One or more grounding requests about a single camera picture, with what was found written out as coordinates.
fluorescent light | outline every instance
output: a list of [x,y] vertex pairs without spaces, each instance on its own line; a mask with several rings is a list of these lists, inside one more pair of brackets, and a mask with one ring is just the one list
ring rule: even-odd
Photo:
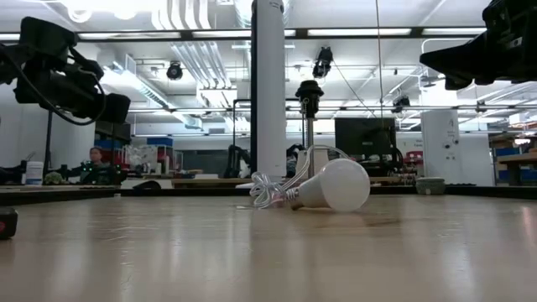
[[167,138],[167,134],[134,134],[135,138]]
[[18,42],[20,34],[0,34],[0,41]]
[[204,30],[192,33],[194,38],[244,38],[251,35],[250,30]]
[[523,145],[523,144],[531,143],[531,139],[527,139],[527,138],[516,138],[516,139],[514,140],[514,143],[516,143],[517,145]]
[[129,109],[128,113],[156,113],[166,112],[164,109]]
[[[294,49],[295,46],[293,44],[289,44],[289,45],[285,45],[284,46],[286,49]],[[232,45],[232,49],[251,49],[252,48],[252,45],[248,45],[248,44],[243,44],[243,45],[240,45],[240,44],[235,44],[235,45]]]
[[167,111],[160,111],[160,112],[153,112],[154,115],[156,116],[170,116],[171,115],[171,112],[167,112]]
[[315,36],[376,36],[408,35],[412,29],[309,29],[308,35]]
[[186,109],[175,109],[175,112],[189,113],[189,114],[205,114],[207,112],[226,112],[226,108],[186,108]]
[[286,29],[284,31],[285,37],[295,37],[296,36],[296,30],[294,29]]
[[119,70],[124,70],[124,69],[123,69],[123,66],[119,65],[119,63],[117,63],[116,61],[113,61],[112,63],[113,63],[114,66],[116,66]]
[[435,34],[482,34],[487,31],[487,28],[466,28],[466,29],[424,29],[423,35]]
[[103,32],[103,33],[80,33],[78,36],[84,42],[93,40],[125,40],[125,39],[143,39],[150,41],[152,39],[180,39],[179,32],[142,32],[142,31],[120,31],[120,32]]

desk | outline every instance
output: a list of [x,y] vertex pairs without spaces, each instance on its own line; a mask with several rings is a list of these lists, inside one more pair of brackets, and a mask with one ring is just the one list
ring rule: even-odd
[[[401,179],[399,177],[371,177],[372,183],[397,183]],[[174,188],[191,188],[191,187],[218,187],[218,188],[234,188],[237,185],[243,185],[251,183],[251,179],[199,179],[199,180],[188,180],[188,179],[175,179],[171,180]]]
[[500,156],[498,157],[498,163],[507,165],[509,171],[509,185],[522,185],[520,166],[525,164],[537,164],[537,153]]
[[17,235],[0,242],[0,300],[537,297],[531,201],[376,195],[361,213],[340,215],[254,211],[249,203],[236,196],[122,197],[17,206]]
[[73,191],[73,190],[94,190],[94,189],[117,189],[115,185],[0,185],[0,193],[16,192],[51,192],[51,191]]

bulb base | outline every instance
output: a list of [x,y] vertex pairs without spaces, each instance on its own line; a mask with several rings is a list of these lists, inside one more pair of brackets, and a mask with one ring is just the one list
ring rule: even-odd
[[291,210],[293,211],[297,211],[300,208],[304,207],[304,205],[302,204],[302,202],[300,202],[300,199],[299,199],[298,188],[287,190],[287,192],[285,192],[285,201],[289,203]]

spotlight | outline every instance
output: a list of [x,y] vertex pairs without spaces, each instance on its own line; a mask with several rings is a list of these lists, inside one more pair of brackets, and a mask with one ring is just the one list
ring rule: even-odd
[[410,99],[408,96],[400,96],[394,100],[394,109],[392,113],[401,113],[405,107],[410,106]]
[[315,67],[313,67],[313,76],[316,79],[322,79],[330,71],[330,63],[334,60],[334,55],[330,47],[321,47],[321,52],[317,56]]
[[181,63],[180,62],[170,62],[168,71],[166,72],[166,75],[168,76],[168,79],[174,81],[174,80],[180,80],[183,77],[183,70],[181,69]]

computer monitor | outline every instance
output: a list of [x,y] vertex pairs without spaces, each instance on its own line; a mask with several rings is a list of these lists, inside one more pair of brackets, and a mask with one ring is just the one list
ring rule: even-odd
[[336,118],[336,147],[354,158],[392,155],[396,147],[395,119]]

